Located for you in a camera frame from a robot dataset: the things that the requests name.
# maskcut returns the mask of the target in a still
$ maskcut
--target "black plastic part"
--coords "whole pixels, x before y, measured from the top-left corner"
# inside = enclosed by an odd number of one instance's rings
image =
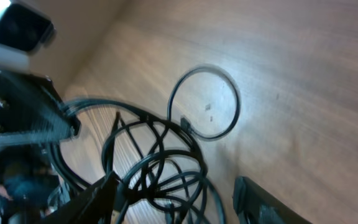
[[[33,224],[37,220],[40,220],[40,211],[34,208],[29,208],[27,210],[21,211],[14,216],[12,216],[8,224]]]
[[[310,223],[248,177],[236,178],[233,206],[241,224]]]
[[[0,146],[57,142],[76,136],[80,122],[60,110],[59,95],[46,78],[0,70]]]
[[[44,218],[41,224],[89,224],[97,223],[112,211],[118,182],[110,173],[68,202],[56,212]]]

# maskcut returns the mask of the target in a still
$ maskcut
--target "wooden floor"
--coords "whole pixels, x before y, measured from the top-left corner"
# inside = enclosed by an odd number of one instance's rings
[[[227,70],[241,91],[233,132],[200,141],[228,223],[238,223],[237,175],[313,223],[358,223],[358,0],[128,1],[65,98],[115,98],[166,116],[174,84],[200,63]],[[69,165],[90,181],[104,175],[114,112],[81,114],[81,136],[64,144]],[[182,114],[214,133],[229,124],[234,100],[219,78],[200,74],[178,92],[173,119]],[[152,135],[134,134],[146,152]],[[114,168],[124,175],[139,158],[127,137],[116,144]],[[207,216],[213,222],[213,205]],[[163,223],[163,214],[142,202],[126,222]]]

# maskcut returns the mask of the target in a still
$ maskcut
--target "tangled cables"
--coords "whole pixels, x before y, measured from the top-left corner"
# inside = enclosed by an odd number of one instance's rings
[[[207,136],[200,133],[190,123],[182,118],[181,125],[178,125],[171,121],[172,119],[172,104],[176,92],[178,91],[180,85],[190,76],[201,73],[209,72],[221,77],[233,91],[234,97],[236,99],[236,111],[230,125],[221,133],[215,134],[213,136]],[[73,100],[65,103],[61,110],[66,114],[66,116],[71,117],[75,116],[79,112],[94,108],[97,106],[114,106],[119,107],[125,110],[128,110],[132,114],[136,115],[139,119],[131,123],[126,124],[125,121],[121,118],[119,112],[116,113],[116,119],[112,126],[111,134],[108,136],[107,140],[104,143],[101,162],[103,169],[106,174],[113,174],[116,176],[116,179],[119,181],[119,187],[117,189],[117,194],[122,195],[122,202],[116,203],[114,209],[120,212],[116,223],[122,223],[127,209],[130,205],[138,202],[139,200],[146,199],[151,206],[156,209],[169,214],[172,218],[172,223],[182,223],[182,221],[188,217],[188,223],[193,223],[192,215],[189,212],[192,212],[196,215],[196,223],[209,223],[207,218],[204,216],[207,203],[207,190],[209,189],[212,193],[214,201],[219,215],[219,222],[225,223],[226,217],[224,212],[224,207],[220,199],[219,194],[214,188],[213,184],[206,178],[208,168],[203,159],[203,154],[201,152],[200,146],[198,145],[196,139],[192,136],[214,140],[221,138],[229,133],[233,127],[236,125],[237,120],[240,115],[240,97],[239,92],[231,80],[230,76],[222,70],[221,68],[212,66],[212,65],[200,65],[189,72],[187,72],[183,77],[181,77],[178,83],[175,85],[169,101],[167,108],[167,118],[162,119],[152,113],[149,113],[145,110],[137,108],[126,103],[114,100],[105,100],[105,99],[80,99]],[[160,134],[156,128],[156,124],[161,124],[164,127],[164,131]],[[156,141],[153,146],[150,148],[149,153],[144,156],[140,150],[139,145],[136,143],[131,129],[146,125],[150,128],[154,134]],[[170,149],[165,150],[163,139],[168,134],[168,132],[173,132],[187,147],[187,150],[183,149]],[[141,160],[135,164],[130,171],[125,175],[125,177],[120,178],[112,169],[114,161],[114,143],[118,135],[126,132],[131,139],[136,151],[139,153]],[[77,174],[75,174],[65,163],[63,156],[60,152],[59,144],[50,144],[47,147],[47,151],[51,160],[51,163],[55,167],[56,171],[61,175],[67,184],[77,192],[82,192],[85,188],[89,187],[90,184],[87,181],[83,180]],[[182,172],[180,166],[172,159],[173,157],[186,157],[189,159],[195,160],[200,169],[198,171],[186,171]],[[160,180],[163,169],[166,163],[171,164],[178,172],[178,174],[167,178],[165,180]],[[131,180],[135,177],[136,173],[140,172],[140,177],[137,179],[133,188],[130,188],[129,184]],[[190,194],[189,186],[197,184],[196,190]],[[186,200],[180,197],[172,195],[172,192],[184,189]],[[195,200],[202,194],[201,207],[200,209],[193,206]],[[169,205],[162,206],[157,203],[158,200],[168,200]],[[106,215],[104,218],[105,223],[109,223],[111,213]]]

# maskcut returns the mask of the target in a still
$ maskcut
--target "black cord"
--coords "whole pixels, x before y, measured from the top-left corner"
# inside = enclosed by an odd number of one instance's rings
[[[205,134],[200,133],[195,128],[191,127],[188,121],[186,121],[187,126],[182,125],[182,127],[171,121],[173,99],[180,85],[190,76],[200,72],[209,72],[221,77],[231,87],[236,99],[236,111],[234,113],[232,122],[223,132],[212,136],[207,136]],[[172,91],[167,106],[167,119],[161,119],[146,110],[140,109],[132,105],[128,105],[120,101],[106,99],[73,100],[63,105],[61,107],[61,110],[65,113],[66,116],[70,117],[75,116],[81,111],[89,110],[95,106],[120,107],[131,112],[139,118],[139,120],[137,121],[126,124],[121,118],[121,115],[119,113],[116,113],[116,119],[114,120],[111,134],[103,145],[101,162],[103,165],[103,169],[107,174],[110,172],[114,172],[112,169],[112,165],[114,162],[114,144],[118,135],[120,135],[124,131],[129,135],[132,143],[134,144],[134,147],[136,148],[141,158],[141,160],[137,164],[135,164],[122,179],[118,177],[117,174],[113,173],[116,176],[116,179],[120,182],[120,186],[118,187],[117,193],[122,194],[124,196],[122,206],[119,208],[120,215],[116,223],[121,223],[124,220],[124,216],[130,205],[142,199],[146,199],[149,204],[161,210],[162,212],[169,214],[171,214],[172,212],[179,212],[180,215],[177,216],[175,223],[181,223],[187,215],[188,222],[193,223],[191,214],[188,214],[189,211],[193,212],[196,215],[196,223],[209,223],[209,221],[204,216],[207,203],[207,189],[211,191],[213,198],[216,202],[219,222],[226,222],[226,215],[224,213],[224,207],[220,196],[215,190],[213,184],[206,178],[208,168],[203,159],[201,148],[191,134],[194,134],[201,139],[214,140],[225,136],[236,125],[240,115],[239,92],[227,72],[213,65],[200,65],[187,72],[179,79],[178,83],[175,85]],[[161,124],[165,127],[162,134],[159,134],[156,130],[156,124]],[[146,156],[143,155],[139,145],[136,143],[131,133],[132,128],[136,128],[139,126],[147,126],[156,138],[156,141],[154,142],[153,146],[150,148],[149,153]],[[187,149],[166,150],[163,144],[163,139],[169,131],[176,134],[176,136],[180,140],[182,140],[182,142],[187,146]],[[53,166],[56,168],[57,172],[62,176],[62,178],[68,183],[71,188],[75,189],[77,192],[81,192],[84,188],[90,186],[89,183],[76,175],[66,165],[60,152],[58,143],[49,145],[47,147],[47,150]],[[176,156],[187,157],[189,159],[195,160],[198,163],[200,169],[198,171],[182,172],[180,166],[174,160],[172,160],[172,158]],[[176,168],[178,174],[160,181],[165,162],[170,163],[174,168]],[[130,189],[129,183],[138,172],[140,172],[140,177],[137,179],[135,186]],[[147,177],[149,177],[150,180],[149,185],[147,185]],[[172,185],[177,181],[181,181],[181,184]],[[188,188],[189,186],[192,186],[194,184],[197,184],[196,190],[193,192],[193,194],[190,195]],[[186,200],[171,195],[171,193],[181,189],[185,190]],[[193,204],[201,193],[201,208],[198,210],[193,206]],[[157,203],[157,201],[161,200],[174,201],[176,203],[179,203],[179,206],[174,206],[173,204],[171,204],[170,206],[166,207]],[[111,214],[106,214],[105,220],[109,220],[107,217],[108,215],[111,216]]]

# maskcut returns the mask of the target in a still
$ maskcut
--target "cable connector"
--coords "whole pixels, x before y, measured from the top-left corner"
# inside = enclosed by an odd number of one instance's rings
[[[191,132],[193,131],[191,128],[190,121],[185,116],[182,116],[180,118],[180,127],[182,128],[182,130],[186,131],[189,134],[191,134]]]

